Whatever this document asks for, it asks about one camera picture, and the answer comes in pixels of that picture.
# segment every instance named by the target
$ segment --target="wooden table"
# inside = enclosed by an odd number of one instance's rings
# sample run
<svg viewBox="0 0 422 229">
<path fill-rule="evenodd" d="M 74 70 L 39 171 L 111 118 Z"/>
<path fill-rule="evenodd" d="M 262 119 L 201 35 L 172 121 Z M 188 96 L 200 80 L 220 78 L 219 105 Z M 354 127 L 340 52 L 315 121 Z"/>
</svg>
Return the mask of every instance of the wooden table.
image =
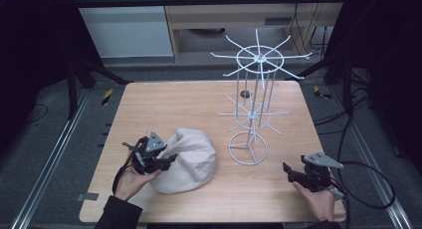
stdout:
<svg viewBox="0 0 422 229">
<path fill-rule="evenodd" d="M 303 171 L 301 154 L 322 151 L 301 88 L 296 82 L 275 82 L 271 101 L 271 126 L 259 130 L 268 144 L 268 156 L 260 164 L 246 166 L 228 152 L 230 138 L 238 131 L 232 116 L 235 82 L 132 83 L 121 98 L 112 127 L 94 174 L 89 192 L 98 193 L 96 201 L 86 200 L 80 213 L 84 222 L 97 222 L 111 195 L 111 185 L 127 156 L 123 142 L 135 144 L 155 131 L 167 140 L 179 127 L 207 132 L 217 151 L 214 178 L 199 189 L 165 195 L 144 186 L 130 202 L 144 209 L 140 222 L 304 222 L 313 221 L 303 198 L 283 172 L 285 162 Z M 335 203 L 335 218 L 343 220 L 344 208 Z"/>
</svg>

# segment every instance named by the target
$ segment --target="aluminum rail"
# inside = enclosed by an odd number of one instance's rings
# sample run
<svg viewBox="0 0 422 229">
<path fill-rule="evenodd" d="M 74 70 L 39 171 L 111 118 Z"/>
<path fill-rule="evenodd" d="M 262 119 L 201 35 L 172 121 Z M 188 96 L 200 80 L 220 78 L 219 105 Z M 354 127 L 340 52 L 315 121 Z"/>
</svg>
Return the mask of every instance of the aluminum rail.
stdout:
<svg viewBox="0 0 422 229">
<path fill-rule="evenodd" d="M 339 3 L 346 0 L 73 0 L 43 2 L 47 6 L 73 8 L 152 7 L 190 5 Z"/>
<path fill-rule="evenodd" d="M 81 96 L 79 109 L 76 111 L 75 116 L 68 120 L 66 123 L 58 141 L 56 142 L 53 151 L 50 154 L 49 159 L 47 160 L 43 171 L 37 179 L 34 187 L 32 188 L 31 193 L 29 194 L 25 204 L 22 206 L 22 209 L 19 211 L 18 215 L 14 219 L 11 228 L 13 229 L 24 229 L 27 228 L 32 216 L 34 215 L 35 210 L 38 207 L 38 204 L 41 201 L 41 198 L 44 195 L 44 192 L 49 185 L 50 179 L 52 178 L 54 172 L 56 171 L 59 161 L 63 155 L 63 152 L 68 145 L 68 142 L 71 138 L 72 133 L 75 130 L 75 127 L 84 111 L 84 108 L 87 104 L 87 99 L 89 98 L 90 90 L 84 90 L 84 94 Z"/>
</svg>

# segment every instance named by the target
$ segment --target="cable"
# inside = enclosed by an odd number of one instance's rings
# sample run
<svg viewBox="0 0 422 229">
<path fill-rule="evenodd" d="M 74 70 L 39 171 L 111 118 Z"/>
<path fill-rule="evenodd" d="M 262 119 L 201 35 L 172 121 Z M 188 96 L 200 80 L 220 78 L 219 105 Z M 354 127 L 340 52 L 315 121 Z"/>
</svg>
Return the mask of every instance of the cable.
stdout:
<svg viewBox="0 0 422 229">
<path fill-rule="evenodd" d="M 352 94 L 352 95 L 354 95 L 354 94 L 356 94 L 358 91 L 366 91 L 366 92 L 367 92 L 367 88 L 358 88 L 358 89 L 354 90 L 351 94 Z M 364 102 L 364 101 L 368 101 L 368 100 L 369 100 L 369 97 L 363 97 L 362 99 L 360 99 L 360 100 L 358 100 L 358 101 L 354 102 L 354 103 L 353 103 L 353 109 L 354 109 L 354 110 L 358 110 L 358 109 L 360 109 L 362 106 L 358 107 L 358 105 L 359 105 L 360 103 L 362 103 L 362 102 Z M 345 115 L 345 114 L 346 114 L 346 111 L 343 111 L 343 112 L 341 112 L 341 113 L 332 114 L 332 115 L 325 116 L 325 117 L 322 117 L 322 118 L 319 118 L 319 119 L 314 119 L 314 120 L 313 120 L 313 122 L 315 123 L 315 126 L 318 126 L 318 125 L 322 125 L 322 124 L 325 124 L 325 123 L 329 123 L 329 122 L 331 122 L 331 121 L 334 121 L 334 120 L 338 119 L 339 117 L 341 117 L 342 115 Z"/>
<path fill-rule="evenodd" d="M 298 15 L 298 3 L 295 4 L 295 13 L 293 15 L 291 26 L 290 26 L 290 35 L 291 36 L 292 36 L 292 33 L 293 33 L 293 23 L 295 22 L 295 19 L 297 19 L 297 15 Z M 294 38 L 291 38 L 291 39 L 292 39 L 293 44 L 295 45 L 296 51 L 298 51 L 298 53 L 299 53 L 300 51 L 299 51 L 298 45 L 296 45 Z"/>
<path fill-rule="evenodd" d="M 301 27 L 299 26 L 299 21 L 298 21 L 298 3 L 296 4 L 296 7 L 295 7 L 295 22 L 296 22 L 296 26 L 298 27 L 298 30 L 299 30 L 299 35 L 301 36 L 301 40 L 302 40 L 302 47 L 304 48 L 304 50 L 309 54 L 310 52 L 307 50 L 307 48 L 305 47 L 305 39 L 304 39 L 304 36 L 302 35 L 302 31 L 301 31 Z"/>
<path fill-rule="evenodd" d="M 331 185 L 334 186 L 335 188 L 339 189 L 341 192 L 344 191 L 343 186 L 341 185 L 341 183 L 339 181 L 337 181 L 337 179 L 335 178 L 331 178 Z"/>
<path fill-rule="evenodd" d="M 347 132 L 347 129 L 350 126 L 352 119 L 353 119 L 353 116 L 350 116 L 347 119 L 347 122 L 344 126 L 344 130 L 341 134 L 340 144 L 338 146 L 338 152 L 337 152 L 337 162 L 340 162 L 339 159 L 340 159 L 342 145 L 343 145 L 343 142 L 344 142 L 345 133 Z M 341 183 L 342 187 L 344 188 L 342 178 L 341 178 L 341 172 L 340 172 L 339 168 L 337 169 L 337 173 L 338 173 L 338 178 L 340 179 L 340 183 Z M 345 214 L 345 229 L 348 229 L 349 227 L 350 227 L 350 207 L 349 207 L 349 202 L 347 200 L 347 202 L 346 202 L 346 214 Z"/>
<path fill-rule="evenodd" d="M 369 165 L 367 165 L 365 163 L 357 162 L 357 161 L 342 161 L 341 164 L 343 164 L 343 165 L 354 164 L 354 165 L 359 165 L 359 166 L 363 166 L 363 167 L 369 168 L 372 171 L 376 172 L 379 176 L 381 176 L 382 179 L 384 179 L 385 182 L 387 182 L 388 186 L 390 187 L 391 194 L 392 194 L 390 201 L 387 204 L 384 204 L 384 205 L 381 205 L 380 206 L 380 205 L 369 204 L 369 203 L 363 201 L 362 199 L 358 198 L 356 195 L 354 195 L 353 193 L 351 193 L 351 191 L 344 186 L 344 183 L 341 183 L 341 185 L 344 188 L 344 190 L 347 191 L 347 193 L 351 197 L 353 197 L 356 201 L 360 202 L 361 204 L 363 204 L 363 205 L 365 205 L 365 206 L 367 206 L 369 208 L 378 209 L 378 210 L 387 209 L 388 207 L 390 207 L 394 203 L 394 201 L 395 201 L 395 190 L 394 190 L 394 187 L 391 184 L 391 182 L 388 180 L 388 178 L 384 174 L 382 174 L 379 170 L 377 170 L 376 168 L 374 168 L 372 166 L 369 166 Z M 338 177 L 340 178 L 340 181 L 342 181 L 341 173 L 338 174 Z"/>
<path fill-rule="evenodd" d="M 326 50 L 326 43 L 325 43 L 325 38 L 327 38 L 327 32 L 328 32 L 328 27 L 324 26 L 323 27 L 323 34 L 322 34 L 322 42 L 321 43 L 313 43 L 313 38 L 315 36 L 315 33 L 317 31 L 317 27 L 314 27 L 313 33 L 311 34 L 311 38 L 310 38 L 310 46 L 312 49 L 319 51 L 319 59 L 322 60 L 323 57 L 325 56 L 325 50 Z"/>
<path fill-rule="evenodd" d="M 26 121 L 25 123 L 32 123 L 32 122 L 36 122 L 36 121 L 38 121 L 38 120 L 40 120 L 41 118 L 43 118 L 48 112 L 49 112 L 49 107 L 47 107 L 46 105 L 44 105 L 44 104 L 36 104 L 35 105 L 36 107 L 44 107 L 45 109 L 46 109 L 46 111 L 43 113 L 43 115 L 41 115 L 41 116 L 39 116 L 39 117 L 37 117 L 37 118 L 35 118 L 35 119 L 32 119 L 32 120 L 29 120 L 29 121 Z"/>
<path fill-rule="evenodd" d="M 319 132 L 318 135 L 327 135 L 327 134 L 334 134 L 334 133 L 339 133 L 339 132 L 342 132 L 342 130 L 331 131 L 331 132 Z"/>
<path fill-rule="evenodd" d="M 350 200 L 345 200 L 345 229 L 348 229 L 350 227 Z"/>
</svg>

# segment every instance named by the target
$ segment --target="gray floor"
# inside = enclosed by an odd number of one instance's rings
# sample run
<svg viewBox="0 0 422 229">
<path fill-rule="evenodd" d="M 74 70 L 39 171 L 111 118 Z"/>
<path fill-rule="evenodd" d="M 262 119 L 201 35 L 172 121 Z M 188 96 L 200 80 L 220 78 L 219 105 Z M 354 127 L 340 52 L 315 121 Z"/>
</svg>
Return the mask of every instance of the gray floor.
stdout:
<svg viewBox="0 0 422 229">
<path fill-rule="evenodd" d="M 254 29 L 227 29 L 232 40 L 243 46 L 255 45 Z M 204 35 L 197 31 L 185 31 L 177 63 L 147 62 L 141 67 L 110 67 L 121 77 L 136 82 L 141 81 L 198 81 L 228 80 L 222 75 L 233 71 L 232 62 L 213 58 L 209 53 L 229 55 L 238 49 L 227 43 L 225 34 Z M 286 38 L 284 31 L 278 28 L 260 30 L 262 44 L 274 47 Z M 283 49 L 286 55 L 292 54 L 290 46 Z M 294 60 L 286 68 L 294 73 L 304 70 L 319 56 L 309 60 Z M 342 111 L 338 102 L 341 83 L 325 86 L 321 80 L 325 69 L 312 74 L 301 87 L 314 120 L 338 114 Z M 85 193 L 90 185 L 96 165 L 106 141 L 106 133 L 112 124 L 124 86 L 111 82 L 95 74 L 98 83 L 93 90 L 85 91 L 79 87 L 79 96 L 87 96 L 87 103 L 65 150 L 61 155 L 55 172 L 39 201 L 32 216 L 30 227 L 33 228 L 90 228 L 92 225 L 79 220 L 82 202 L 75 200 L 79 193 Z M 330 94 L 328 100 L 314 94 L 314 86 L 319 86 L 323 94 Z M 113 94 L 106 106 L 102 106 L 107 89 L 113 88 Z M 355 101 L 366 97 L 365 91 L 355 94 Z M 65 128 L 68 117 L 68 95 L 66 81 L 58 82 L 43 89 L 37 100 L 28 123 L 12 143 L 13 153 L 2 158 L 0 179 L 1 204 L 0 228 L 8 228 L 18 215 L 37 178 L 43 171 L 52 150 Z M 364 101 L 355 107 L 352 125 L 348 128 L 342 145 L 341 160 L 356 160 L 375 164 L 391 181 L 397 194 L 397 203 L 393 209 L 370 209 L 350 199 L 350 217 L 352 228 L 422 228 L 422 207 L 419 192 L 422 190 L 421 175 L 406 157 L 396 157 L 393 145 L 376 113 L 370 109 L 370 101 Z M 330 123 L 318 125 L 319 139 L 325 153 L 336 158 L 341 141 L 341 132 L 345 126 L 345 117 Z M 359 198 L 371 204 L 382 204 L 382 182 L 366 169 L 347 166 L 342 171 L 347 187 Z M 405 216 L 408 225 L 394 219 L 397 215 Z M 288 224 L 288 228 L 299 228 L 303 224 Z"/>
</svg>

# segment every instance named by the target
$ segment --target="black cable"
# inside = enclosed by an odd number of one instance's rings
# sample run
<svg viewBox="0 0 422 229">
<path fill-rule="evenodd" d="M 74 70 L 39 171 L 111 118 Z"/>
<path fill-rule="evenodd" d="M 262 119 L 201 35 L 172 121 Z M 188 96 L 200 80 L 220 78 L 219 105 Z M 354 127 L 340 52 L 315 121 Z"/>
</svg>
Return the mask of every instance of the black cable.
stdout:
<svg viewBox="0 0 422 229">
<path fill-rule="evenodd" d="M 367 88 L 357 88 L 357 89 L 355 89 L 353 92 L 351 92 L 351 94 L 352 94 L 352 95 L 354 95 L 354 94 L 356 94 L 357 92 L 360 92 L 360 91 L 365 91 L 365 92 L 367 92 L 367 91 L 368 91 L 368 89 L 367 89 Z"/>
<path fill-rule="evenodd" d="M 374 168 L 374 167 L 372 167 L 372 166 L 369 166 L 369 165 L 367 165 L 367 164 L 365 164 L 365 163 L 362 163 L 362 162 L 357 162 L 357 161 L 342 161 L 341 162 L 341 164 L 343 164 L 343 165 L 348 165 L 348 164 L 354 164 L 354 165 L 359 165 L 359 166 L 363 166 L 363 167 L 366 167 L 366 168 L 369 168 L 369 169 L 371 169 L 372 171 L 374 171 L 374 172 L 376 172 L 379 176 L 381 176 L 382 177 L 382 179 L 384 179 L 385 180 L 385 182 L 388 184 L 388 186 L 390 187 L 390 190 L 391 190 L 391 199 L 390 199 L 390 201 L 387 203 L 387 204 L 384 204 L 384 205 L 373 205 L 373 204 L 369 204 L 369 203 L 367 203 L 367 202 L 365 202 L 365 201 L 363 201 L 362 199 L 360 199 L 360 198 L 358 198 L 356 195 L 354 195 L 345 185 L 344 185 L 344 183 L 342 182 L 342 178 L 341 178 L 341 173 L 339 173 L 338 174 L 338 177 L 339 177 L 339 179 L 340 179 L 340 181 L 341 181 L 341 185 L 342 185 L 342 187 L 344 188 L 344 190 L 347 192 L 347 194 L 349 194 L 351 197 L 353 197 L 356 201 L 358 201 L 358 202 L 360 202 L 361 204 L 363 204 L 363 205 L 365 205 L 365 206 L 367 206 L 367 207 L 369 207 L 369 208 L 372 208 L 372 209 L 378 209 L 378 210 L 383 210 L 383 209 L 387 209 L 388 207 L 390 207 L 393 203 L 394 203 L 394 201 L 395 201 L 395 190 L 394 190 L 394 187 L 393 187 L 393 185 L 391 184 L 391 182 L 388 180 L 388 178 L 384 175 L 384 174 L 382 174 L 379 170 L 377 170 L 376 168 Z"/>
<path fill-rule="evenodd" d="M 319 51 L 319 54 L 321 55 L 320 58 L 322 59 L 322 56 L 325 54 L 325 45 L 326 45 L 325 38 L 327 37 L 328 27 L 327 26 L 323 27 L 321 43 L 313 43 L 313 38 L 316 34 L 316 31 L 317 31 L 317 27 L 314 27 L 313 33 L 311 34 L 311 38 L 310 38 L 310 46 L 312 49 Z"/>
<path fill-rule="evenodd" d="M 337 188 L 340 192 L 344 192 L 344 188 L 339 181 L 335 178 L 331 178 L 331 185 Z"/>
<path fill-rule="evenodd" d="M 359 110 L 360 108 L 362 108 L 363 106 L 365 106 L 365 105 L 361 105 L 361 106 L 358 106 L 358 104 L 360 104 L 360 103 L 362 103 L 362 102 L 366 102 L 366 101 L 370 101 L 370 98 L 369 97 L 364 97 L 364 98 L 362 98 L 362 99 L 360 99 L 358 102 L 357 102 L 357 104 L 355 104 L 354 105 L 354 109 L 355 110 Z"/>
<path fill-rule="evenodd" d="M 293 15 L 291 26 L 290 26 L 290 35 L 291 36 L 292 36 L 292 33 L 293 33 L 293 23 L 295 22 L 295 19 L 297 19 L 297 15 L 298 15 L 298 3 L 295 4 L 295 13 Z M 291 39 L 292 39 L 293 44 L 295 45 L 296 51 L 298 51 L 298 53 L 299 53 L 300 51 L 299 51 L 298 45 L 296 45 L 295 39 L 293 37 Z"/>
<path fill-rule="evenodd" d="M 340 144 L 338 146 L 338 152 L 337 152 L 337 162 L 340 162 L 340 154 L 341 154 L 341 150 L 342 150 L 342 145 L 344 143 L 345 133 L 347 132 L 347 129 L 350 126 L 352 119 L 353 119 L 353 116 L 350 116 L 347 119 L 347 122 L 346 122 L 346 124 L 344 126 L 343 132 L 341 134 Z M 342 187 L 344 188 L 344 185 L 343 185 L 343 182 L 342 182 L 342 178 L 341 178 L 341 172 L 340 172 L 340 169 L 339 168 L 337 169 L 337 173 L 338 173 L 339 181 L 340 181 Z M 348 200 L 346 200 L 345 204 L 346 204 L 345 229 L 348 229 L 350 227 L 350 208 L 349 208 L 349 202 L 348 202 Z"/>
<path fill-rule="evenodd" d="M 302 35 L 301 27 L 299 26 L 299 20 L 298 20 L 298 14 L 297 13 L 298 13 L 298 3 L 296 4 L 296 7 L 295 7 L 295 16 L 296 16 L 295 22 L 296 22 L 296 26 L 298 27 L 299 35 L 301 36 L 302 47 L 309 54 L 310 52 L 308 51 L 307 47 L 305 46 L 305 39 L 304 39 L 304 36 Z"/>
<path fill-rule="evenodd" d="M 49 107 L 47 107 L 46 105 L 44 105 L 44 104 L 36 104 L 35 105 L 36 107 L 44 107 L 45 109 L 46 109 L 46 111 L 43 113 L 43 115 L 41 115 L 41 116 L 39 116 L 39 117 L 37 117 L 37 118 L 35 118 L 35 119 L 32 119 L 32 120 L 29 120 L 29 121 L 26 121 L 25 123 L 32 123 L 32 122 L 36 122 L 36 121 L 38 121 L 38 120 L 40 120 L 41 118 L 43 118 L 48 112 L 49 112 Z"/>
<path fill-rule="evenodd" d="M 112 186 L 111 186 L 111 192 L 112 194 L 115 194 L 115 191 L 117 190 L 117 185 L 118 182 L 120 181 L 121 176 L 124 174 L 124 171 L 130 167 L 131 165 L 128 165 L 131 161 L 131 159 L 134 156 L 134 150 L 132 150 L 130 152 L 130 155 L 127 157 L 126 162 L 124 163 L 124 165 L 118 170 L 117 174 L 114 177 L 114 180 L 112 181 Z"/>
<path fill-rule="evenodd" d="M 339 132 L 343 132 L 343 129 L 338 130 L 338 131 L 331 131 L 331 132 L 319 132 L 318 135 L 327 135 L 327 134 L 334 134 L 334 133 L 339 133 Z"/>
<path fill-rule="evenodd" d="M 355 94 L 355 93 L 357 93 L 358 91 L 367 91 L 367 89 L 366 89 L 366 88 L 359 88 L 359 89 L 354 90 L 351 94 L 352 94 L 352 95 L 354 95 L 354 94 Z M 354 102 L 354 103 L 353 103 L 353 108 L 354 108 L 355 110 L 358 110 L 360 107 L 358 108 L 357 106 L 358 106 L 361 102 L 363 102 L 363 101 L 367 101 L 367 100 L 369 100 L 369 97 L 363 97 L 362 99 L 360 99 L 360 100 L 358 100 L 358 101 Z M 338 119 L 339 117 L 341 117 L 342 115 L 345 115 L 345 114 L 346 114 L 346 111 L 343 111 L 343 112 L 341 112 L 341 113 L 332 114 L 332 115 L 325 116 L 325 117 L 322 117 L 322 118 L 319 118 L 319 119 L 314 119 L 314 120 L 313 120 L 313 122 L 315 122 L 315 126 L 318 126 L 318 125 L 322 125 L 322 124 L 325 124 L 325 123 L 328 123 L 328 122 L 334 121 L 334 120 Z"/>
</svg>

